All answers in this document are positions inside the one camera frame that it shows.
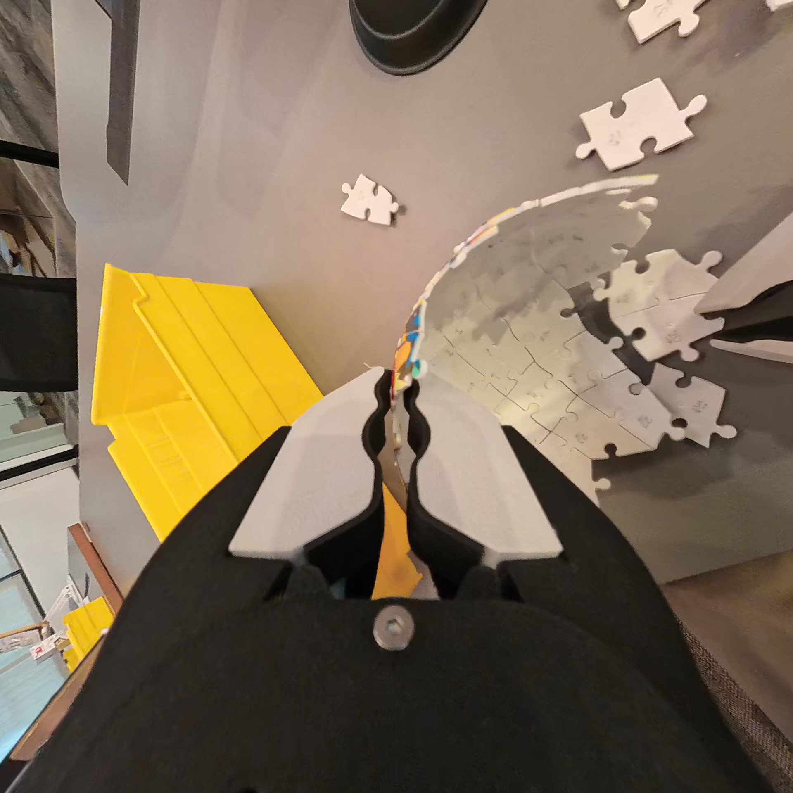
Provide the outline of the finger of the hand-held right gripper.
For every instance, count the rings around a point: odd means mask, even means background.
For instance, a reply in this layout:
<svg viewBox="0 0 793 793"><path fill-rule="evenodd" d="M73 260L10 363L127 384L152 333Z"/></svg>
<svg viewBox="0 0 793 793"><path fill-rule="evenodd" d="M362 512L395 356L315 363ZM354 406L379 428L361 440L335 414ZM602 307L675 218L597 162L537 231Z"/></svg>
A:
<svg viewBox="0 0 793 793"><path fill-rule="evenodd" d="M790 329L792 215L725 272L695 308L725 329Z"/></svg>
<svg viewBox="0 0 793 793"><path fill-rule="evenodd" d="M722 330L713 348L757 359L792 364L792 322L763 322Z"/></svg>

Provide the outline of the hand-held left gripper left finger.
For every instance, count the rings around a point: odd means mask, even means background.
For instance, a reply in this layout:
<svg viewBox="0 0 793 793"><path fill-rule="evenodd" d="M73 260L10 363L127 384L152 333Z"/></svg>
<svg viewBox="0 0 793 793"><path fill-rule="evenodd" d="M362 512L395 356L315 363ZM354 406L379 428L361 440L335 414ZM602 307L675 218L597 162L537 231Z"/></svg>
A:
<svg viewBox="0 0 793 793"><path fill-rule="evenodd" d="M385 533L379 454L392 373L382 367L323 397L290 427L228 547L237 558L312 565L372 588Z"/></svg>

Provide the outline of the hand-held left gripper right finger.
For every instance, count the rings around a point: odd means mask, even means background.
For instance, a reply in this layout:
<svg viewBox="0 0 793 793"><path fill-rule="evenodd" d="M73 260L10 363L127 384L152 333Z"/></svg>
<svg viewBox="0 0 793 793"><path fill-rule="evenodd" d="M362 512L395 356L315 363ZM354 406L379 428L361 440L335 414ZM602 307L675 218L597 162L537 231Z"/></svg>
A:
<svg viewBox="0 0 793 793"><path fill-rule="evenodd" d="M453 598L475 567L562 554L499 420L434 374L403 393L403 481L411 551L436 598Z"/></svg>

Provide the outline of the colourful puzzle ball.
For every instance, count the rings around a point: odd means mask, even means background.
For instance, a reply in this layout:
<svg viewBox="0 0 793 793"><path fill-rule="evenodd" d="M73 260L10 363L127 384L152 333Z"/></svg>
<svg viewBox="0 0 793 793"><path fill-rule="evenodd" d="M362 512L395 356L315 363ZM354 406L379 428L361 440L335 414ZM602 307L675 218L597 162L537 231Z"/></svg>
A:
<svg viewBox="0 0 793 793"><path fill-rule="evenodd" d="M680 441L682 427L617 356L623 340L585 327L571 292L605 284L647 233L657 174L530 199L481 224L416 301L393 363L396 459L409 474L404 393L443 381L515 428L592 501L610 488L592 462Z"/></svg>

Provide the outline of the yellow plastic bin stack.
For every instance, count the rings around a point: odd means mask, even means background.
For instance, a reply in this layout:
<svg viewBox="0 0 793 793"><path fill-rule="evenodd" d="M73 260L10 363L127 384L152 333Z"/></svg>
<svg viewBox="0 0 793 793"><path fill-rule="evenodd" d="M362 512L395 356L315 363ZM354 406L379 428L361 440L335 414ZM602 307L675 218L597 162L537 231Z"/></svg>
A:
<svg viewBox="0 0 793 793"><path fill-rule="evenodd" d="M322 396L253 293L188 278L104 269L92 421L114 437L111 457L161 541L136 590L166 598L221 574L281 560L228 550L290 427ZM385 533L372 588L340 580L348 596L410 596L421 574L406 518L383 483Z"/></svg>

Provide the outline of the wooden edged table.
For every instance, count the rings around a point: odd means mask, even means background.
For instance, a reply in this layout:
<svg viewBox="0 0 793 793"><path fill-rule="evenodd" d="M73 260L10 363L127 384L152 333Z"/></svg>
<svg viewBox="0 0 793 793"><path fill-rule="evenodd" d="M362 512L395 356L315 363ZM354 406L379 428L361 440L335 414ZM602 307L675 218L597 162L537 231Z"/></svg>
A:
<svg viewBox="0 0 793 793"><path fill-rule="evenodd" d="M69 526L68 532L76 544L87 569L90 571L90 575L96 580L98 589L101 591L111 614L110 620L113 621L124 603L121 591L116 586L114 579L104 564L104 560L102 560L94 546L94 542L91 540L85 525L77 523ZM35 719L33 725L16 743L10 753L10 760L18 764L29 762L53 736L56 729L66 718L67 713L74 705L75 700L85 686L86 680L93 671L108 632L109 626L100 627L96 630L97 640L94 645L79 661L64 686L45 707L40 716Z"/></svg>

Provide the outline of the small yellow bin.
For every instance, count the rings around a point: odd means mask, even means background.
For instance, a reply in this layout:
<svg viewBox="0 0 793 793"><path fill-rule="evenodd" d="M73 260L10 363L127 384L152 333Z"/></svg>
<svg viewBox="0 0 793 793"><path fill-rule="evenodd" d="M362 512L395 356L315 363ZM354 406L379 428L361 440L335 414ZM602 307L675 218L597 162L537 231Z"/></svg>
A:
<svg viewBox="0 0 793 793"><path fill-rule="evenodd" d="M69 673L74 672L115 619L104 596L89 601L64 616L67 646L62 655Z"/></svg>

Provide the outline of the white device on stand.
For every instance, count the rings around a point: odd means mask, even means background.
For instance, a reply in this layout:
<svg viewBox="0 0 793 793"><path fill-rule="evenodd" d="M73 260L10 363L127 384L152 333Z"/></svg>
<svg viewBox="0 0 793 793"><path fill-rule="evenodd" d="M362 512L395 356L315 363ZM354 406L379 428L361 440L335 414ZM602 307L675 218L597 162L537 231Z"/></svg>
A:
<svg viewBox="0 0 793 793"><path fill-rule="evenodd" d="M73 583L67 583L45 617L38 622L11 629L1 634L1 654L25 650L35 661L46 660L67 648L66 615L89 602Z"/></svg>

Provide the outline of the black round stand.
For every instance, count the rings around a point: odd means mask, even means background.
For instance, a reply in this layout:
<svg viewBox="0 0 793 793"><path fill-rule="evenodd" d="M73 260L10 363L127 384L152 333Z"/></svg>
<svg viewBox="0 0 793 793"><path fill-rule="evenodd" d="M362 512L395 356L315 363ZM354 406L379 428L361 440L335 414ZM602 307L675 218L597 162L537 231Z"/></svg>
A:
<svg viewBox="0 0 793 793"><path fill-rule="evenodd" d="M419 74L446 58L470 32L486 1L350 1L352 30L380 71Z"/></svg>

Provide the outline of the black flat mat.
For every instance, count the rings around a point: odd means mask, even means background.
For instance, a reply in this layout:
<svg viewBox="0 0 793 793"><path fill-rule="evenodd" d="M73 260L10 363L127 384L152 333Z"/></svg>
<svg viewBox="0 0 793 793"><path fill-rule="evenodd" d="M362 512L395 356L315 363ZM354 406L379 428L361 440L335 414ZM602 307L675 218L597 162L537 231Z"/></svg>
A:
<svg viewBox="0 0 793 793"><path fill-rule="evenodd" d="M127 185L132 153L140 1L105 2L105 7L111 21L106 160Z"/></svg>

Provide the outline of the black partition frame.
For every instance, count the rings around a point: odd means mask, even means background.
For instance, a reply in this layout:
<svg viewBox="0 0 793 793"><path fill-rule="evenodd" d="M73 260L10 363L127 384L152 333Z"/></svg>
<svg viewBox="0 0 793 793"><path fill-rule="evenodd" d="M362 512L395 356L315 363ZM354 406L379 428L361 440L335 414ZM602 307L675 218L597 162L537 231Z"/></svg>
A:
<svg viewBox="0 0 793 793"><path fill-rule="evenodd" d="M0 156L14 162L59 168L59 154L39 147L31 147L0 140Z"/></svg>

